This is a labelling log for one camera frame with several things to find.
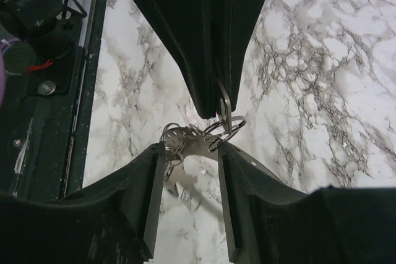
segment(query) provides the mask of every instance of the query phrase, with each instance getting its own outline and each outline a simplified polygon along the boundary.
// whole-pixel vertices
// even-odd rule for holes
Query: screw
[[[15,147],[20,147],[20,145],[22,144],[22,142],[20,141],[20,139],[14,139],[14,141],[12,142],[12,144],[15,146]]]
[[[43,96],[47,96],[54,93],[55,89],[56,89],[55,83],[50,80],[46,80],[45,82],[41,83],[38,86],[37,93]]]

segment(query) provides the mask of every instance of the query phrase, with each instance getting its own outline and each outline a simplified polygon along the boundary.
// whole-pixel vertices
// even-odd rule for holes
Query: purple object
[[[6,92],[6,82],[7,82],[6,64],[4,62],[2,53],[6,47],[8,47],[13,43],[17,43],[18,41],[19,41],[18,38],[11,38],[10,40],[7,40],[6,43],[0,41],[0,107],[4,100],[4,95]]]

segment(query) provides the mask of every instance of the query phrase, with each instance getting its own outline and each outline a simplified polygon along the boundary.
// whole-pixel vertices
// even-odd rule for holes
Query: white marble tabletop
[[[231,141],[312,192],[396,186],[396,0],[266,0],[247,49]],[[132,0],[107,0],[84,186],[158,142],[169,122],[205,127],[174,60]],[[217,165],[189,157],[221,207]],[[205,210],[163,193],[154,263],[228,263]]]

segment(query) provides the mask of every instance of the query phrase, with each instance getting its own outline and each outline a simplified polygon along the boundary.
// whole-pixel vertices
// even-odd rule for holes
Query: marble surface
[[[304,192],[396,186],[396,0],[266,0],[249,44],[231,141]],[[87,186],[158,142],[205,127],[181,73],[132,0],[107,0]],[[221,207],[216,163],[189,157]],[[228,263],[221,226],[163,193],[154,263]]]

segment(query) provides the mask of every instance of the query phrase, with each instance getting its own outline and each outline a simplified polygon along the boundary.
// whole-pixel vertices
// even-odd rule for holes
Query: red wire
[[[34,66],[29,67],[27,69],[27,73],[29,74],[29,73],[31,73],[33,71],[36,71],[36,70],[48,68],[49,66],[51,66],[53,64],[54,64],[54,62],[52,62],[50,60],[47,60],[47,62],[45,62],[43,65],[34,65]]]

